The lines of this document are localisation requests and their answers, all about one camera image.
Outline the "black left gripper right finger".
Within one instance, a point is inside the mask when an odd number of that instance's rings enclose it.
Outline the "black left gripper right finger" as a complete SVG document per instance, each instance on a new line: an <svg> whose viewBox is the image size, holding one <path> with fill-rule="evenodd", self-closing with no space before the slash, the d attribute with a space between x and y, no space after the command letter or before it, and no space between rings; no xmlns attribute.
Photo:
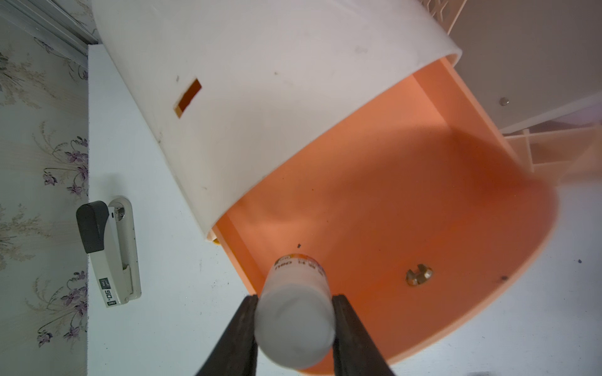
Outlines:
<svg viewBox="0 0 602 376"><path fill-rule="evenodd" d="M388 375L393 371L345 295L332 297L335 312L334 375Z"/></svg>

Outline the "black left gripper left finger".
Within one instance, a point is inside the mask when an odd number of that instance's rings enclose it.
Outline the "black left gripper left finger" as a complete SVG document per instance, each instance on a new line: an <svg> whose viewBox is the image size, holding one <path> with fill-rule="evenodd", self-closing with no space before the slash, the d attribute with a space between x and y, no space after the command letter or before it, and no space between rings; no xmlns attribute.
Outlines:
<svg viewBox="0 0 602 376"><path fill-rule="evenodd" d="M246 296L210 353L198 376L252 376L256 374L258 346L255 311L259 298Z"/></svg>

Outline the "white paint can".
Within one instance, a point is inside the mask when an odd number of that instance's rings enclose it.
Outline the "white paint can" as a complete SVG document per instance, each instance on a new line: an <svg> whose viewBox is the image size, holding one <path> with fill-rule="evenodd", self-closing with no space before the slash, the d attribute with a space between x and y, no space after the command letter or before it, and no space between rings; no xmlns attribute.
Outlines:
<svg viewBox="0 0 602 376"><path fill-rule="evenodd" d="M304 254L279 258L255 311L255 339L274 363L306 370L320 363L335 341L335 311L321 265Z"/></svg>

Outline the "pink top drawer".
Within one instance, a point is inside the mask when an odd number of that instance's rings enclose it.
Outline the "pink top drawer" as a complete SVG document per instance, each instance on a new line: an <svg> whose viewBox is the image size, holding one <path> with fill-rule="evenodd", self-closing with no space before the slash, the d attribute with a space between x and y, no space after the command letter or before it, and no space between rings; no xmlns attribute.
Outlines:
<svg viewBox="0 0 602 376"><path fill-rule="evenodd" d="M440 59L304 147L213 230L252 293L284 255L318 261L396 363L509 288L558 206Z"/></svg>

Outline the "round white drawer cabinet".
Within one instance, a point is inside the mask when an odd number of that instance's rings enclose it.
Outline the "round white drawer cabinet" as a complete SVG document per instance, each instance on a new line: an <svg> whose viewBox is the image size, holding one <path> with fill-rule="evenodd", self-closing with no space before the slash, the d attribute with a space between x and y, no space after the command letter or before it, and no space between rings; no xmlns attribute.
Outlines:
<svg viewBox="0 0 602 376"><path fill-rule="evenodd" d="M417 1L95 1L202 233L369 101L462 50Z"/></svg>

